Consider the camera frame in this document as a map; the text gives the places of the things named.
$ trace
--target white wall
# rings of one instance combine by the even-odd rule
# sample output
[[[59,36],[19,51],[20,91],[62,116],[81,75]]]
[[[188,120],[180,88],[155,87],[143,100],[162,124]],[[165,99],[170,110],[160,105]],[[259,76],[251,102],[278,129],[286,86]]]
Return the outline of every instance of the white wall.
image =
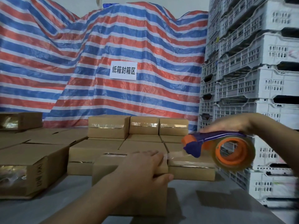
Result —
[[[96,0],[53,0],[79,17],[92,10],[98,9]],[[103,3],[126,3],[135,1],[148,1],[164,6],[175,18],[194,10],[208,11],[209,0],[101,0]]]

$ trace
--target red white and blue tarp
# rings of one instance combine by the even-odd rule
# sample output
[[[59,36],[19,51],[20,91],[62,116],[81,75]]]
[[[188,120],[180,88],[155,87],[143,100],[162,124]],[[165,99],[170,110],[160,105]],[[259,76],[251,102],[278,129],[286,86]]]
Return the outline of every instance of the red white and blue tarp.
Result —
[[[0,111],[41,111],[45,127],[187,118],[195,131],[207,17],[135,2],[79,18],[51,0],[0,0]],[[119,60],[138,63],[137,81],[109,78]]]

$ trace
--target gray table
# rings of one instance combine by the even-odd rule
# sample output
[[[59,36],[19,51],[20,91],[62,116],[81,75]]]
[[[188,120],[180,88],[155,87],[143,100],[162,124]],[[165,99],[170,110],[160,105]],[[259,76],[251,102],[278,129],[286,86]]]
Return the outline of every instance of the gray table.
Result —
[[[91,187],[90,176],[67,176],[31,201],[0,201],[1,224],[38,224]],[[217,174],[215,182],[174,180],[168,185],[167,217],[108,217],[105,224],[282,224],[236,183]],[[296,211],[277,210],[287,224]]]

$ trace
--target paper sign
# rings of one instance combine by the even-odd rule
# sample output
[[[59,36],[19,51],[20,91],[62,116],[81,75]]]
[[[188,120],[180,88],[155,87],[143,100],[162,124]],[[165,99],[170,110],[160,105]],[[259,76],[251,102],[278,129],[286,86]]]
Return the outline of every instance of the paper sign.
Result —
[[[135,80],[137,75],[137,62],[111,61],[110,78]]]

